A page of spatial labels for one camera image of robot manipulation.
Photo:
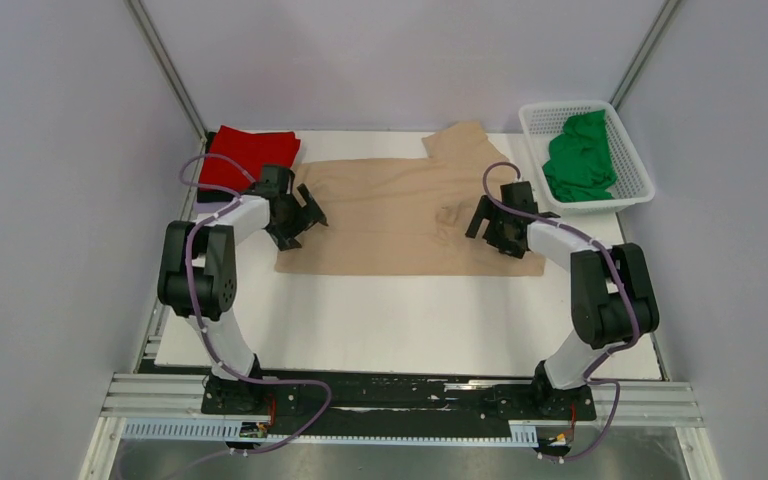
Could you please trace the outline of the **beige t shirt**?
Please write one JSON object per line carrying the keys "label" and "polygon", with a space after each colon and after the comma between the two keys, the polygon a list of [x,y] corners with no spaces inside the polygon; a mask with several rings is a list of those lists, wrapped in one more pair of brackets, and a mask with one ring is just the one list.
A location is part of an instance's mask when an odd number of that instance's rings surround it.
{"label": "beige t shirt", "polygon": [[546,260],[500,253],[465,232],[484,193],[488,166],[506,161],[478,121],[422,140],[423,158],[302,163],[296,179],[328,224],[278,254],[280,273],[338,276],[540,277]]}

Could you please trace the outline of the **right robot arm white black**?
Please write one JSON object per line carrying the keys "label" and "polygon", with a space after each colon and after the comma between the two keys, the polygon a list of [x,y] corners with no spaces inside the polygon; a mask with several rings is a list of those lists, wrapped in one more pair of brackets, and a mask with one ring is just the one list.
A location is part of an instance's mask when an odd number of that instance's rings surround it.
{"label": "right robot arm white black", "polygon": [[589,400],[588,382],[595,370],[611,354],[654,332],[660,313],[639,245],[607,245],[551,212],[538,211],[527,182],[504,184],[500,192],[500,199],[480,197],[467,237],[480,237],[516,259],[538,253],[569,275],[573,331],[538,363],[529,385],[514,389],[502,409],[512,413],[521,401],[538,416],[552,418]]}

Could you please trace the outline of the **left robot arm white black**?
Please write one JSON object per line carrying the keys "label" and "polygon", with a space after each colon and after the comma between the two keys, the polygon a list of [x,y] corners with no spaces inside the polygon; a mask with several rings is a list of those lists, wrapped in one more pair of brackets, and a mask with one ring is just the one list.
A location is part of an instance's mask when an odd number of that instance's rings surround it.
{"label": "left robot arm white black", "polygon": [[249,414],[265,403],[256,353],[235,318],[239,282],[236,248],[265,232],[279,251],[301,248],[300,234],[327,217],[289,167],[265,165],[258,180],[210,216],[168,224],[158,276],[158,299],[196,332],[211,362],[205,413]]}

